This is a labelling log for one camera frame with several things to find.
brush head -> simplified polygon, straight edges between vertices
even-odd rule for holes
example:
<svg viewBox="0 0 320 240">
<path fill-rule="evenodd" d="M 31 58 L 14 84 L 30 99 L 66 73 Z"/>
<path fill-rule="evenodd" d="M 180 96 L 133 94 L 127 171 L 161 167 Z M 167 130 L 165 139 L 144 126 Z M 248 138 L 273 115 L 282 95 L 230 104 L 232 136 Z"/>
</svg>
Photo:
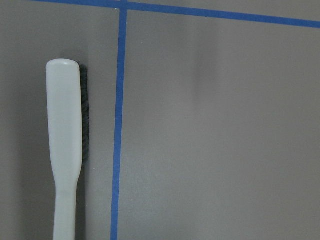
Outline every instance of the brush head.
<svg viewBox="0 0 320 240">
<path fill-rule="evenodd" d="M 83 160 L 82 104 L 79 65 L 69 59 L 46 64 L 50 159 L 55 187 L 73 187 Z"/>
<path fill-rule="evenodd" d="M 82 112 L 82 164 L 89 158 L 89 99 L 88 99 L 88 68 L 80 65 L 81 112 Z"/>
</svg>

gray wall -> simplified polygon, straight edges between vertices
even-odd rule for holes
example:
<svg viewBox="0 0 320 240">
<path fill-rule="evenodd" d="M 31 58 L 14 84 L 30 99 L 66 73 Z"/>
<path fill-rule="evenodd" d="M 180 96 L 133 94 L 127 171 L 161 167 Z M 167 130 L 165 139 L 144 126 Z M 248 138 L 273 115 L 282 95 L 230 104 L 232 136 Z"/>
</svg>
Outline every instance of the gray wall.
<svg viewBox="0 0 320 240">
<path fill-rule="evenodd" d="M 320 8 L 140 2 L 309 20 Z M 52 238 L 55 58 L 89 69 L 77 239 L 109 239 L 118 21 L 117 9 L 1 1 L 0 239 Z M 312 28 L 129 11 L 118 239 L 317 240 L 319 41 Z"/>
</svg>

white plastic handle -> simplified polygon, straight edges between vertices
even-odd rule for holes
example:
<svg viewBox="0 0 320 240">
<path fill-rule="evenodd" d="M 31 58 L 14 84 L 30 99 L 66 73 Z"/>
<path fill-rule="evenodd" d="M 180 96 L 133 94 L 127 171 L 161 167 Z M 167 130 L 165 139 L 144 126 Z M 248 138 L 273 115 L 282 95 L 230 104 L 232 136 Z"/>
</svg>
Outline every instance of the white plastic handle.
<svg viewBox="0 0 320 240">
<path fill-rule="evenodd" d="M 68 59 L 46 64 L 50 158 L 55 181 L 53 240 L 74 240 L 77 183 L 82 166 L 79 65 Z"/>
</svg>

black bristles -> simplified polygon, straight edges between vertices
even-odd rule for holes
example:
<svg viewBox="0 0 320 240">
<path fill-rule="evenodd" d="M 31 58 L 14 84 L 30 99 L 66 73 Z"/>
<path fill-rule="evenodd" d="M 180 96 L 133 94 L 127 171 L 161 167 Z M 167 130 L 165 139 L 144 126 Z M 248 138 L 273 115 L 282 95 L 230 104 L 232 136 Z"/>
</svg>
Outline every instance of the black bristles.
<svg viewBox="0 0 320 240">
<path fill-rule="evenodd" d="M 89 158 L 89 99 L 88 99 L 88 68 L 80 66 L 81 107 L 82 107 L 82 164 Z"/>
</svg>

blue tape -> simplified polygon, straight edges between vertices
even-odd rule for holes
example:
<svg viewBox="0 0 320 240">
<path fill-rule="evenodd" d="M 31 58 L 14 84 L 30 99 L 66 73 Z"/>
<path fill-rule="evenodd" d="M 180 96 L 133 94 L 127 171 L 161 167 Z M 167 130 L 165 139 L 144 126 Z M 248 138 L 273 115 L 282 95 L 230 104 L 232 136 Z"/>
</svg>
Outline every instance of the blue tape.
<svg viewBox="0 0 320 240">
<path fill-rule="evenodd" d="M 256 15 L 229 11 L 207 10 L 179 6 L 155 5 L 137 2 L 128 2 L 127 9 L 136 11 L 146 11 L 154 13 L 178 14 L 188 16 L 198 16 L 218 19 L 231 19 L 249 22 L 259 22 L 268 24 L 281 24 L 308 28 L 320 28 L 320 21 L 310 21 L 287 17 Z"/>
<path fill-rule="evenodd" d="M 123 3 L 115 0 L 31 0 L 36 2 L 47 2 L 57 4 L 73 4 L 92 7 L 114 8 L 119 9 Z"/>
<path fill-rule="evenodd" d="M 115 93 L 115 121 L 114 121 L 114 149 L 113 149 L 113 179 L 111 201 L 111 228 L 110 239 L 118 237 L 118 212 L 120 189 L 120 162 L 121 162 L 121 138 L 122 138 L 122 114 L 124 103 L 125 57 L 127 35 L 127 10 L 120 9 L 119 34 L 118 34 L 118 60 Z"/>
<path fill-rule="evenodd" d="M 266 16 L 266 15 L 257 15 L 257 14 L 247 14 L 247 13 L 229 12 L 229 11 L 217 11 L 217 10 L 189 8 L 189 7 L 180 7 L 180 6 L 166 6 L 166 5 L 139 3 L 139 2 L 128 2 L 128 0 L 122 0 L 122 1 L 32 0 L 32 1 L 86 5 L 86 6 L 95 6 L 95 7 L 105 7 L 105 8 L 120 8 L 120 9 L 123 8 L 127 10 L 135 10 L 135 11 L 178 14 L 178 15 L 198 16 L 198 17 L 207 17 L 207 18 L 218 18 L 218 19 L 231 19 L 231 20 L 268 23 L 268 24 L 280 24 L 280 25 L 320 29 L 320 21 L 311 21 L 311 20 L 277 17 L 277 16 Z"/>
</svg>

